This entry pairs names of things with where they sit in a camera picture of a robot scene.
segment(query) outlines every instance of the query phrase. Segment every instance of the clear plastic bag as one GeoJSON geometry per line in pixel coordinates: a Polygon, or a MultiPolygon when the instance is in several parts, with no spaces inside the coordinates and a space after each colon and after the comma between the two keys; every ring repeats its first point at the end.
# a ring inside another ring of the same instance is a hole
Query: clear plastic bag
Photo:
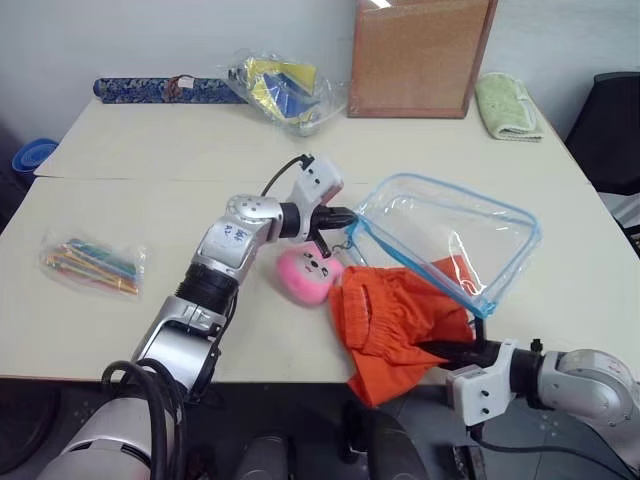
{"type": "Polygon", "coordinates": [[[306,137],[347,105],[346,86],[309,63],[274,53],[241,50],[228,67],[227,85],[276,124],[306,137]]]}
{"type": "Polygon", "coordinates": [[[116,251],[82,233],[48,232],[39,260],[45,274],[68,286],[137,298],[147,250],[137,246],[116,251]]]}
{"type": "Polygon", "coordinates": [[[349,254],[359,265],[411,268],[486,318],[542,238],[530,213],[413,174],[383,181],[357,208],[349,254]],[[456,278],[433,262],[449,258],[456,278]]]}

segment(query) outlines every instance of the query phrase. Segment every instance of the floor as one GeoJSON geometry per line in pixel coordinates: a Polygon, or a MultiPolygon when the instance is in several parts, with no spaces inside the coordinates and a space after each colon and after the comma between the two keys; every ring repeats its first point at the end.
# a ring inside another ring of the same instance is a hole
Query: floor
{"type": "MultiPolygon", "coordinates": [[[[341,406],[353,396],[344,385],[216,385],[204,404],[188,412],[191,446],[214,448],[220,479],[228,479],[244,445],[256,434],[282,431],[293,435],[298,448],[301,480],[367,479],[366,462],[342,464],[336,454],[341,406]]],[[[75,431],[106,398],[91,385],[63,389],[61,412],[43,447],[22,467],[0,480],[37,478],[75,431]]],[[[444,404],[444,391],[418,387],[383,407],[407,429],[433,480],[456,477],[450,447],[467,444],[462,423],[444,404]]],[[[565,415],[534,411],[523,402],[490,422],[486,440],[501,445],[569,446],[620,468],[617,458],[589,428],[565,415]]],[[[561,454],[500,454],[485,452],[488,480],[615,479],[614,475],[579,458],[561,454]]]]}

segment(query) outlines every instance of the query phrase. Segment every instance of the folded towel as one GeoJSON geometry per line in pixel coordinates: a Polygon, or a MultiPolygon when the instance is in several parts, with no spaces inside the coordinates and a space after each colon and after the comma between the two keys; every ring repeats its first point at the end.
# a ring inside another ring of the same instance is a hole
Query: folded towel
{"type": "Polygon", "coordinates": [[[524,84],[505,73],[487,73],[476,84],[480,115],[499,140],[542,140],[536,109],[524,84]]]}
{"type": "MultiPolygon", "coordinates": [[[[436,266],[456,274],[450,258],[436,266]]],[[[418,343],[473,341],[464,308],[407,268],[348,267],[329,302],[357,370],[349,386],[370,407],[407,392],[444,362],[418,343]]]]}

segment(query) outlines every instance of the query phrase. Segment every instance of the white wall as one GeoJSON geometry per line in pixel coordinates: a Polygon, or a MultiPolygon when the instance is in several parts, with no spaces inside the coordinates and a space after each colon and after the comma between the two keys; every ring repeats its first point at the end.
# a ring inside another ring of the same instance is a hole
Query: white wall
{"type": "MultiPolygon", "coordinates": [[[[593,74],[640,69],[640,0],[499,2],[483,70],[521,77],[563,135],[593,74]]],[[[211,75],[242,47],[344,80],[353,22],[354,0],[0,0],[0,133],[60,139],[95,78],[211,75]]]]}

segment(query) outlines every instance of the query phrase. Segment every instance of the green towel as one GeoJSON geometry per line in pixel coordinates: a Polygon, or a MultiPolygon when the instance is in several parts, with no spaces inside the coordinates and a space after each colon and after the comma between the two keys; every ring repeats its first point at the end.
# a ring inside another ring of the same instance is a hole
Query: green towel
{"type": "Polygon", "coordinates": [[[542,140],[536,108],[524,84],[505,73],[487,73],[476,84],[480,115],[499,140],[542,140]]]}

